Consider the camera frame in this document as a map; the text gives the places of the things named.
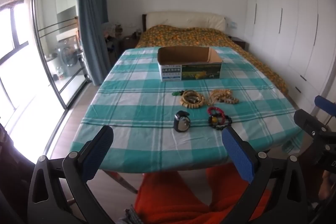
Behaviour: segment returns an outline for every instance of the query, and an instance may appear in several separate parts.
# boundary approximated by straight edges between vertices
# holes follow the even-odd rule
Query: floral bedspread
[[[141,35],[137,48],[176,45],[229,47],[260,70],[285,96],[288,94],[287,85],[278,74],[260,62],[251,53],[244,51],[241,47],[232,42],[226,34],[215,29],[181,29],[167,25],[157,25]]]

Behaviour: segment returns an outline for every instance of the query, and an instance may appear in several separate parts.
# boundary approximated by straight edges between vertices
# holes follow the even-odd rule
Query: wooden nightstand
[[[247,51],[247,43],[238,37],[229,37],[235,44]]]
[[[130,48],[135,48],[139,43],[140,37],[134,38],[133,35],[123,37],[119,42],[120,54]]]

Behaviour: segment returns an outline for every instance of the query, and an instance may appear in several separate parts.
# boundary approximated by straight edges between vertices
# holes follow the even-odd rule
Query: open box
[[[221,78],[222,59],[210,47],[172,46],[157,51],[161,81]]]

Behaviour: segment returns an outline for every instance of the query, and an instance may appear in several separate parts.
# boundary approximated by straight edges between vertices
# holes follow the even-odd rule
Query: cream leather headboard
[[[146,28],[149,29],[155,25],[169,25],[178,28],[213,28],[219,31],[225,31],[225,17],[199,12],[150,12],[146,16]]]

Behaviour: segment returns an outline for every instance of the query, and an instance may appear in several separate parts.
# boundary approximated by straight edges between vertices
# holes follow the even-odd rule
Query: wooden floor
[[[82,92],[77,102],[74,104],[73,109],[70,110],[68,119],[65,122],[63,130],[58,137],[54,149],[52,152],[49,152],[49,154],[51,154],[51,159],[57,159],[68,155],[71,143],[75,137],[79,124],[97,90],[98,87],[94,86],[93,84],[89,84]],[[269,152],[269,155],[271,157],[283,159],[288,156],[287,154],[282,153],[280,148],[272,149]],[[194,192],[196,197],[198,197],[205,204],[210,204],[211,191],[206,181],[205,170],[182,171],[179,173],[190,189]],[[139,188],[142,182],[141,174],[121,175],[136,189]],[[66,197],[68,199],[72,198],[69,187],[64,179],[61,180],[61,184],[63,186]],[[129,208],[131,204],[134,204],[136,195],[120,186],[101,170],[99,170],[95,178],[88,181],[87,184],[100,205],[114,221],[122,217],[124,215],[124,210]],[[72,209],[76,216],[82,218],[76,204],[72,205]]]

